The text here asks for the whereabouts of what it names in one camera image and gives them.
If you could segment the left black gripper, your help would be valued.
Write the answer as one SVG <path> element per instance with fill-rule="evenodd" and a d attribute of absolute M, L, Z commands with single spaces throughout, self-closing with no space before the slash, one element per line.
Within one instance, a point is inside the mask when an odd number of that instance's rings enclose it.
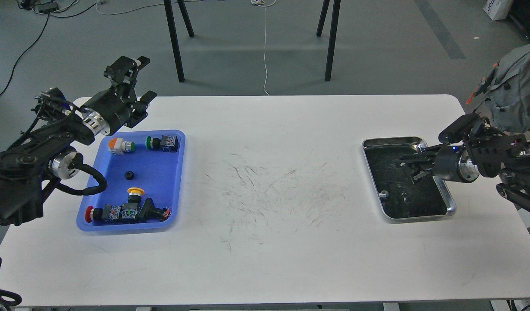
<path fill-rule="evenodd" d="M 148 57 L 137 59 L 121 56 L 107 66 L 104 77 L 109 79 L 108 90 L 100 91 L 81 106 L 83 124 L 94 135 L 115 134 L 122 126 L 134 128 L 148 116 L 149 104 L 157 97 L 147 91 L 139 100 L 135 95 L 135 84 L 141 69 L 150 63 Z"/>

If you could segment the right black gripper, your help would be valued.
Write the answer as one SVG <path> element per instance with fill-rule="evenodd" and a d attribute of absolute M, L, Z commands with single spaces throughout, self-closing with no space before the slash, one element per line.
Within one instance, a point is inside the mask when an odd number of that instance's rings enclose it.
<path fill-rule="evenodd" d="M 395 165 L 414 168 L 411 170 L 412 181 L 421 181 L 434 175 L 445 181 L 472 183 L 480 176 L 477 165 L 463 146 L 444 146 L 437 154 L 432 150 L 403 154 L 395 160 Z"/>

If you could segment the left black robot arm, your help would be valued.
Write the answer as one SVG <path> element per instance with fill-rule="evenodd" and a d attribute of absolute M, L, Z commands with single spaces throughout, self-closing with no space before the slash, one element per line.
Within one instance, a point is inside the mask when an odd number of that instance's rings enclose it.
<path fill-rule="evenodd" d="M 34 109 L 46 125 L 30 126 L 6 150 L 0 152 L 0 226 L 21 225 L 43 216 L 42 205 L 58 189 L 75 196 L 103 192 L 107 181 L 95 168 L 83 163 L 83 155 L 71 144 L 90 145 L 95 136 L 110 136 L 121 127 L 135 127 L 147 116 L 147 91 L 135 94 L 137 75 L 150 63 L 147 57 L 119 57 L 104 76 L 111 86 L 77 107 L 56 87 L 36 97 Z"/>

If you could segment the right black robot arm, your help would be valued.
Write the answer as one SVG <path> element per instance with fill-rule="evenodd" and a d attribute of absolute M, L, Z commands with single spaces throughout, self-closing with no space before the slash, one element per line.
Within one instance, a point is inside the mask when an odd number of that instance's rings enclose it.
<path fill-rule="evenodd" d="M 530 140 L 506 134 L 486 117 L 465 114 L 440 132 L 439 144 L 395 161 L 419 183 L 433 176 L 445 181 L 472 183 L 478 177 L 500 177 L 498 194 L 530 212 Z"/>

